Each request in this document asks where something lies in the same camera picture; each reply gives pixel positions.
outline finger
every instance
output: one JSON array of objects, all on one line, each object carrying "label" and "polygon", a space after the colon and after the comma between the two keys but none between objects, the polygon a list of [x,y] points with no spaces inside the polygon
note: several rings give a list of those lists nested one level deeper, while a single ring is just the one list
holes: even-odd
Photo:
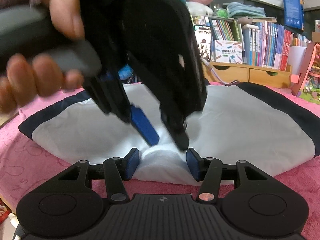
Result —
[{"label": "finger", "polygon": [[36,96],[31,66],[22,55],[12,56],[7,65],[7,77],[18,106],[25,106]]},{"label": "finger", "polygon": [[63,75],[54,60],[45,54],[36,56],[32,61],[37,93],[48,97],[57,92],[63,84]]},{"label": "finger", "polygon": [[65,76],[63,89],[76,89],[82,86],[84,77],[79,70],[70,70]]},{"label": "finger", "polygon": [[84,38],[79,0],[49,0],[51,20],[55,28],[71,39]]},{"label": "finger", "polygon": [[17,108],[8,78],[0,78],[0,114],[9,114]]}]

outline wooden drawer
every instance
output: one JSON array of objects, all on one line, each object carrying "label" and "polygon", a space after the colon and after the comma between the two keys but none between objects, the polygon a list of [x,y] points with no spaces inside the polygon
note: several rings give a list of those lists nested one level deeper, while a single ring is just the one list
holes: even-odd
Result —
[{"label": "wooden drawer", "polygon": [[249,82],[275,88],[288,88],[290,86],[290,72],[250,69]]},{"label": "wooden drawer", "polygon": [[246,67],[232,67],[232,66],[212,66],[224,82],[232,82],[238,80],[240,82],[248,81],[248,69]]}]

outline pink bedsheet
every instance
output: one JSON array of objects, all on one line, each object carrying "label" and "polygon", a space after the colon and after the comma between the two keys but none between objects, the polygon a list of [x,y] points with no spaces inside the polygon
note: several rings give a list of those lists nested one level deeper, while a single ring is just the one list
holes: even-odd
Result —
[{"label": "pink bedsheet", "polygon": [[[79,91],[65,94],[58,92],[46,100],[37,98],[30,105],[21,108],[19,116],[0,130],[0,196],[12,210],[15,210],[18,201],[26,193],[70,165],[21,134],[18,125],[35,112]],[[296,98],[287,91],[276,91],[320,117],[320,105]],[[310,214],[303,236],[308,240],[320,239],[320,158],[314,158],[276,178],[308,201]],[[125,186],[131,196],[133,193],[195,195],[198,190],[198,187],[194,186],[138,180],[125,182]],[[103,181],[94,181],[92,188],[101,196],[106,196]],[[232,186],[221,187],[220,196],[230,190]]]}]

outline blue gripper pad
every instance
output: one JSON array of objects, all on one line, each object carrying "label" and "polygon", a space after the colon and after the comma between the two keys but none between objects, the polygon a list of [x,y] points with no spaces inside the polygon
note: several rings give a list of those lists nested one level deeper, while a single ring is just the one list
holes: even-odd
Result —
[{"label": "blue gripper pad", "polygon": [[188,149],[186,152],[186,161],[188,168],[196,181],[200,181],[201,171],[199,169],[199,162],[197,157],[193,154],[193,152]]},{"label": "blue gripper pad", "polygon": [[131,124],[141,134],[145,141],[150,146],[157,145],[159,142],[159,135],[153,128],[144,112],[133,105],[131,105]]},{"label": "blue gripper pad", "polygon": [[129,180],[132,178],[140,163],[140,154],[137,148],[133,148],[125,157],[127,159],[127,168],[125,170],[125,179]]},{"label": "blue gripper pad", "polygon": [[118,71],[120,80],[126,80],[130,78],[132,73],[133,73],[133,70],[128,64]]}]

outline box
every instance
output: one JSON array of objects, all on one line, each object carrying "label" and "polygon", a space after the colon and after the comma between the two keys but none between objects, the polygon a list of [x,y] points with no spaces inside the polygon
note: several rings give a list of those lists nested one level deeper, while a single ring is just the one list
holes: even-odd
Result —
[{"label": "box", "polygon": [[292,94],[320,105],[320,45],[309,43],[299,69],[299,82],[292,87]]},{"label": "box", "polygon": [[303,0],[283,0],[284,24],[286,26],[304,30]]},{"label": "box", "polygon": [[320,42],[320,32],[312,32],[312,41]]},{"label": "box", "polygon": [[214,61],[220,63],[242,63],[240,41],[214,41]]}]

